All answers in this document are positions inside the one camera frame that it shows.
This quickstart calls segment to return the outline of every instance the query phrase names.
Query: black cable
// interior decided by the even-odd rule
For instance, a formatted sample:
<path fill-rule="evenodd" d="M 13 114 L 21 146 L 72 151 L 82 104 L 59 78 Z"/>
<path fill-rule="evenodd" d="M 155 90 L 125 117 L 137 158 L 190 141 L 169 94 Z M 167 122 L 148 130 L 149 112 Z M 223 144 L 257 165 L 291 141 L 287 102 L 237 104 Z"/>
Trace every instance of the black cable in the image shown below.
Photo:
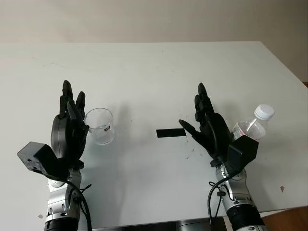
<path fill-rule="evenodd" d="M 89 187 L 91 187 L 92 186 L 92 184 L 89 184 L 87 187 L 85 187 L 84 189 L 80 189 L 80 191 L 81 191 L 81 193 L 83 193 L 85 190 L 87 190 Z M 80 209 L 81 209 L 81 211 L 82 211 L 82 213 L 85 215 L 85 217 L 87 217 L 87 214 L 86 214 L 86 212 L 85 212 L 85 210 L 83 209 L 83 207 L 82 207 L 82 203 L 80 202 Z"/>
<path fill-rule="evenodd" d="M 211 231 L 214 231 L 214 223 L 213 223 L 212 212 L 211 212 L 211 197 L 212 197 L 213 191 L 215 190 L 215 188 L 217 188 L 223 182 L 225 182 L 227 180 L 230 180 L 234 176 L 238 175 L 240 172 L 241 171 L 235 172 L 235 173 L 229 175 L 228 177 L 218 181 L 215 185 L 213 185 L 213 187 L 211 188 L 211 190 L 210 190 L 210 192 L 208 194 L 208 198 L 207 198 L 207 211 L 208 211 L 208 216 L 209 216 L 209 220 L 210 220 Z"/>
<path fill-rule="evenodd" d="M 86 210 L 86 212 L 84 214 L 85 214 L 85 217 L 86 217 L 86 220 L 87 220 L 87 227 L 88 227 L 87 229 L 88 229 L 88 231 L 92 231 L 92 223 L 91 223 L 91 216 L 90 216 L 89 207 L 88 207 L 87 201 L 86 201 L 85 197 L 83 196 L 82 192 L 80 191 L 80 189 L 76 185 L 74 185 L 72 182 L 70 182 L 68 180 L 59 180 L 59 181 L 62 181 L 64 183 L 70 185 L 79 194 L 81 201 L 82 201 L 83 205 L 85 206 L 85 210 Z"/>
<path fill-rule="evenodd" d="M 84 189 L 79 189 L 80 191 L 81 191 L 81 193 L 83 193 L 85 190 L 87 190 L 89 187 L 91 187 L 92 186 L 92 184 L 89 184 L 86 188 L 84 188 Z"/>
<path fill-rule="evenodd" d="M 215 185 L 215 183 L 214 183 L 214 182 L 212 182 L 212 181 L 210 181 L 208 184 L 209 184 L 210 186 L 212 186 L 212 187 Z M 218 206 L 217 206 L 217 210 L 216 210 L 215 217 L 214 217 L 214 219 L 213 219 L 213 225 L 215 225 L 215 220 L 216 220 L 217 215 L 218 215 L 218 211 L 219 211 L 219 207 L 220 207 L 221 200 L 222 200 L 222 197 L 221 197 L 221 196 L 219 196 L 219 202 L 218 202 Z"/>

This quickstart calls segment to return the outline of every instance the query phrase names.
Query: white table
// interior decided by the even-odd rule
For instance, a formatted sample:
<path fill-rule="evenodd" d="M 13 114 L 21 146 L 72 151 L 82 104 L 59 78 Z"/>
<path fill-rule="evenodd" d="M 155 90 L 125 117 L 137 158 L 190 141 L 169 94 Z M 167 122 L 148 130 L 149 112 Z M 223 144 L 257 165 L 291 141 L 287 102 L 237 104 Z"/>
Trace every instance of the white table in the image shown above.
<path fill-rule="evenodd" d="M 81 158 L 93 228 L 208 217 L 211 158 L 189 135 L 156 136 L 180 128 L 178 119 L 199 127 L 199 82 L 229 128 L 261 103 L 276 110 L 246 167 L 258 209 L 308 204 L 308 90 L 260 42 L 1 44 L 0 70 L 1 230 L 43 230 L 46 178 L 16 153 L 29 141 L 50 144 L 64 79 L 75 97 L 85 92 L 85 111 L 107 107 L 115 117 L 115 140 L 97 146 L 88 136 Z"/>

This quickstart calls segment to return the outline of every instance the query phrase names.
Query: glass cup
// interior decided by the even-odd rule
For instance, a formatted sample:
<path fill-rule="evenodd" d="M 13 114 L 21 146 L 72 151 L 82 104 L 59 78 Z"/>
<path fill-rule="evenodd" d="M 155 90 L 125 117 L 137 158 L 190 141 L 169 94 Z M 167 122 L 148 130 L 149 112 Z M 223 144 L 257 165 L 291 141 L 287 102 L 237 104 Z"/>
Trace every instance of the glass cup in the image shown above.
<path fill-rule="evenodd" d="M 111 111 L 106 108 L 94 108 L 85 116 L 85 124 L 96 144 L 110 143 L 115 137 L 115 127 Z"/>

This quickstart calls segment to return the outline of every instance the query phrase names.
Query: white bottle cap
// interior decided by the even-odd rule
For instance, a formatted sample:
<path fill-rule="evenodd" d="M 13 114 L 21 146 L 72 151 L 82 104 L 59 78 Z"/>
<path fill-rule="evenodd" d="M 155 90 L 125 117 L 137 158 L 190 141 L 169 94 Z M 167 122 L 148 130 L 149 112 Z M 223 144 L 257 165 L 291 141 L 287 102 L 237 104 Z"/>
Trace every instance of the white bottle cap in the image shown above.
<path fill-rule="evenodd" d="M 261 104 L 255 109 L 255 116 L 261 120 L 269 120 L 275 114 L 275 110 L 266 104 Z"/>

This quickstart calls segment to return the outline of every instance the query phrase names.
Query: robotic hand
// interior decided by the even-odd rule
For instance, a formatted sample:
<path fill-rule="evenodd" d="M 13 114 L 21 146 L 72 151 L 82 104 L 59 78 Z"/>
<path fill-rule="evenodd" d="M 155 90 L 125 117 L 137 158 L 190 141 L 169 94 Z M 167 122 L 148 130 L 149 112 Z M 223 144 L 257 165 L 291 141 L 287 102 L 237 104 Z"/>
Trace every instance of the robotic hand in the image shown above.
<path fill-rule="evenodd" d="M 85 94 L 80 92 L 75 103 L 67 80 L 63 83 L 62 92 L 60 112 L 52 125 L 51 147 L 30 142 L 17 155 L 29 170 L 49 178 L 50 197 L 44 230 L 77 231 L 81 209 L 91 231 L 89 208 L 79 189 L 80 170 L 84 166 L 79 159 L 89 130 L 89 126 L 83 122 Z"/>
<path fill-rule="evenodd" d="M 223 117 L 214 112 L 202 83 L 198 86 L 194 103 L 195 119 L 200 123 L 200 132 L 184 120 L 179 120 L 179 123 L 213 158 L 210 164 L 216 168 L 218 182 L 213 185 L 207 200 L 211 229 L 214 230 L 214 221 L 210 200 L 215 188 L 219 188 L 218 196 L 222 199 L 233 230 L 268 231 L 246 186 L 244 169 L 256 158 L 258 142 L 245 135 L 232 141 Z"/>

